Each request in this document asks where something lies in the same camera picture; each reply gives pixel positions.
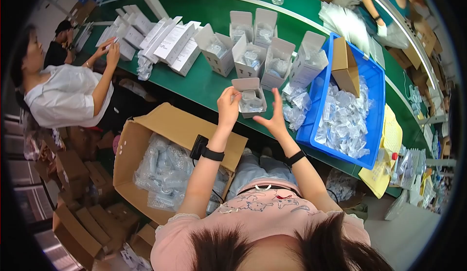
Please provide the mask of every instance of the green workbench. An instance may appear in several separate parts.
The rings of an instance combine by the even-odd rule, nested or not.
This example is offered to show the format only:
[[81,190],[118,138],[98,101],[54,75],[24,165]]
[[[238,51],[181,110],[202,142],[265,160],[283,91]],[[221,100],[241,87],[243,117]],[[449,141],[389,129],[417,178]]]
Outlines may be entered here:
[[[183,16],[184,23],[187,23],[190,20],[200,21],[202,25],[210,23],[214,31],[225,35],[228,35],[230,10],[250,11],[254,14],[257,7],[265,8],[261,5],[261,1],[256,0],[159,1],[170,17]],[[323,22],[318,17],[320,3],[321,2],[319,0],[285,0],[284,5],[281,7],[322,25]],[[90,20],[113,21],[118,15],[115,11],[116,8],[121,8],[122,6],[131,4],[136,4],[151,21],[157,21],[155,15],[150,11],[144,0],[116,0],[104,3],[99,9],[95,9],[93,11],[90,16]],[[85,53],[94,53],[96,50],[95,44],[105,27],[106,26],[94,26],[92,34],[83,48]],[[293,15],[291,16],[281,11],[278,12],[277,27],[279,37],[294,43],[296,45],[296,51],[298,50],[306,31],[313,31],[329,37],[329,35],[323,31],[293,17]],[[407,147],[416,147],[420,149],[426,148],[429,152],[423,133],[412,116],[411,111],[407,108],[406,103],[402,100],[402,98],[405,98],[408,101],[406,91],[409,91],[408,87],[412,82],[404,75],[404,71],[400,65],[387,52],[387,50],[384,49],[384,47],[383,54],[386,66],[385,73],[389,79],[386,83],[386,103],[393,109],[397,121],[403,129],[403,144]],[[118,66],[135,74],[138,66],[137,57],[134,57],[133,60],[129,62],[119,61]],[[200,54],[186,77],[173,72],[166,64],[159,63],[154,66],[149,81],[182,95],[196,103],[206,106],[207,108],[217,111],[216,100],[219,97],[219,94],[225,87],[230,86],[231,80],[236,77],[235,70],[232,70],[227,78],[214,73],[205,58]],[[272,104],[272,93],[265,91],[265,97],[268,104]],[[424,105],[422,105],[422,111],[426,114],[426,108]],[[272,106],[268,106],[268,110],[263,116],[265,118],[270,118],[272,116]],[[264,127],[254,122],[252,119],[244,119],[239,116],[238,122],[263,134],[271,136]],[[293,132],[290,132],[290,134],[293,137],[296,135]],[[358,178],[358,173],[361,169],[360,166],[330,157],[325,153],[306,146],[302,146],[302,148],[311,157]],[[398,196],[400,195],[400,188],[389,187],[386,192],[393,196]]]

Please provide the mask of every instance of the black wristband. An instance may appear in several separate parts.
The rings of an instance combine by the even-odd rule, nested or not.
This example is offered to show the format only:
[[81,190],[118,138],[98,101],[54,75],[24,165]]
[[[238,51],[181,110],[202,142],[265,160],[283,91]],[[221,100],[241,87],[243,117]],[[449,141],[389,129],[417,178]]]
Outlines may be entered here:
[[207,147],[203,147],[201,149],[201,155],[203,157],[206,157],[208,159],[212,159],[212,160],[217,161],[217,162],[222,162],[222,160],[224,159],[224,152],[211,151]]
[[306,154],[303,151],[299,151],[296,154],[294,154],[291,157],[286,157],[285,158],[285,163],[289,166],[292,167],[292,165],[296,162],[298,162],[302,157],[306,157]]

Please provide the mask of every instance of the pink shirt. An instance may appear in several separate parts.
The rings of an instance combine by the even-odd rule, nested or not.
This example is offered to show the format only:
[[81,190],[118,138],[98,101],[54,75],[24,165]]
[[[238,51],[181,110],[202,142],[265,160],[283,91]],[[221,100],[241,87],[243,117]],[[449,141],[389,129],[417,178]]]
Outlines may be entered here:
[[[269,184],[294,188],[301,195],[295,185],[270,178],[255,180],[242,190]],[[241,225],[249,242],[254,242],[275,235],[295,237],[295,230],[303,235],[309,221],[323,221],[331,213],[334,212],[317,210],[311,202],[287,189],[250,190],[226,201],[204,219],[194,214],[178,214],[166,225],[159,226],[155,232],[151,264],[154,270],[190,270],[194,258],[190,234],[204,228],[233,229]],[[343,234],[348,239],[370,245],[363,221],[357,217],[344,216]]]

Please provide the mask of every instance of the bubble wrap bag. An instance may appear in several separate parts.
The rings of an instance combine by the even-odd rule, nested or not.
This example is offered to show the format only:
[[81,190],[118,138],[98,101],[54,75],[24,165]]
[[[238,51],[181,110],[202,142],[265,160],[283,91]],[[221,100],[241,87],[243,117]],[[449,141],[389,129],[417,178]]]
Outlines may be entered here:
[[216,35],[213,35],[210,39],[209,45],[206,48],[206,51],[215,54],[218,58],[227,52],[227,47],[222,43]]

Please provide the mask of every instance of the dark hair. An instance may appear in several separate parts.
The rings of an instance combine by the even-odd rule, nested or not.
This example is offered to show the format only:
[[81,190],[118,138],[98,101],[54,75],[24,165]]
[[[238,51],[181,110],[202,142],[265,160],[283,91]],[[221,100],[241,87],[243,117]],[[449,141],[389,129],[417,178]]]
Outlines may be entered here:
[[27,112],[31,112],[29,107],[27,106],[26,102],[24,101],[24,94],[19,91],[19,88],[23,84],[23,70],[21,67],[23,66],[23,58],[26,56],[27,53],[27,46],[29,45],[29,39],[31,32],[34,31],[36,27],[34,25],[27,25],[26,28],[23,30],[23,33],[20,34],[18,40],[18,46],[13,54],[13,62],[11,64],[10,76],[13,80],[13,84],[15,85],[15,97],[16,102],[20,105],[20,107]]
[[[342,236],[344,212],[330,216],[316,225],[305,227],[305,235],[295,231],[300,247],[291,250],[307,271],[311,270],[378,270],[391,266],[371,246]],[[235,271],[254,245],[242,238],[240,227],[234,230],[207,229],[191,234],[195,248],[193,271]]]

